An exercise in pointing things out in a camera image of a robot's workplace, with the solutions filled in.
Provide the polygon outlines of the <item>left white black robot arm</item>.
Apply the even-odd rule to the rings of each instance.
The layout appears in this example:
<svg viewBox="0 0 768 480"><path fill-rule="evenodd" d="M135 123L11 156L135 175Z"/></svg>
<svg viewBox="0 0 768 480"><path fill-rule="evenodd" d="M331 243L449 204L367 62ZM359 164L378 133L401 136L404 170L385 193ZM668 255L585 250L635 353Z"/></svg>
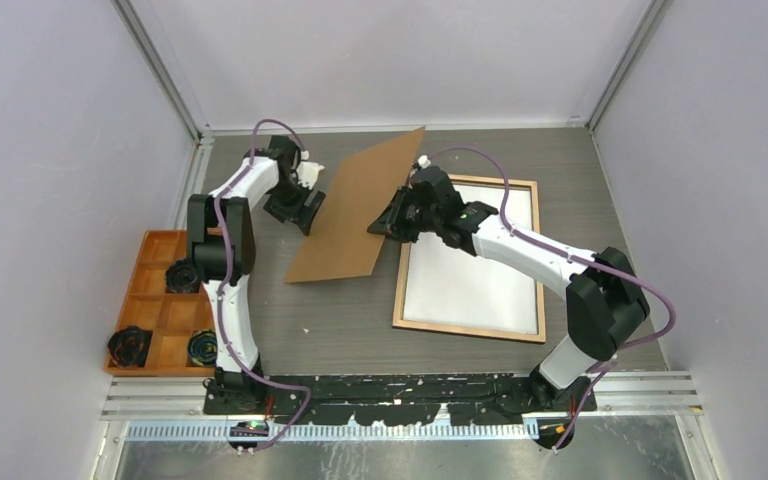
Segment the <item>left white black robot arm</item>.
<svg viewBox="0 0 768 480"><path fill-rule="evenodd" d="M262 205L280 223L309 235L325 199L315 186L324 168L289 136L273 136L246 153L239 168L187 203L187 258L208 296L217 339L211 400L258 412L267 398L260 352L251 328L248 285L256 261L252 210Z"/></svg>

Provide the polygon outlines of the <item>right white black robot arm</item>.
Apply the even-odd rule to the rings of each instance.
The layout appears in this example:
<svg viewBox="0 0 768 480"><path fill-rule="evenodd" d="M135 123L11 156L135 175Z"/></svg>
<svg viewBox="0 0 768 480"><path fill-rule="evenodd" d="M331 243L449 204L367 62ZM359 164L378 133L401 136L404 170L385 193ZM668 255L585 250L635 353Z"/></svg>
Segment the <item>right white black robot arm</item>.
<svg viewBox="0 0 768 480"><path fill-rule="evenodd" d="M432 232L450 248L516 270L559 295L568 333L526 386L533 404L556 410L585 372L612 359L649 317L646 285L618 249L595 253L519 229L506 215L509 193L505 183L496 204L465 201L446 172L420 168L367 231L402 244Z"/></svg>

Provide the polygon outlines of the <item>brown backing board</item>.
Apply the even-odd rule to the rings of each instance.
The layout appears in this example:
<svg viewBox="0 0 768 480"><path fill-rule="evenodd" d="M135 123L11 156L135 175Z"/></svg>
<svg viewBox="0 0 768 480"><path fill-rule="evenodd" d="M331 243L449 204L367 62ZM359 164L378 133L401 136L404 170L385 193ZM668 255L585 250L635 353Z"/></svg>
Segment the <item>brown backing board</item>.
<svg viewBox="0 0 768 480"><path fill-rule="evenodd" d="M284 278L287 284L373 273L384 238L367 232L405 183L425 135L423 127L341 161Z"/></svg>

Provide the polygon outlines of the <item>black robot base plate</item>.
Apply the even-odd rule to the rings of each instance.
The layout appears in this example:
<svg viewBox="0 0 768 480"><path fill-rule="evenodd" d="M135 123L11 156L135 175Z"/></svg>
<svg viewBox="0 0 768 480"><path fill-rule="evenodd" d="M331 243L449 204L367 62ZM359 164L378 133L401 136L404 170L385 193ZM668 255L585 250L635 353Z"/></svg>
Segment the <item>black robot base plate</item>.
<svg viewBox="0 0 768 480"><path fill-rule="evenodd" d="M247 380L237 389L203 381L207 415L260 415L284 424L388 427L429 425L445 414L455 426L512 425L531 413L570 417L591 412L591 381L580 377L563 393L510 373L290 375L274 385Z"/></svg>

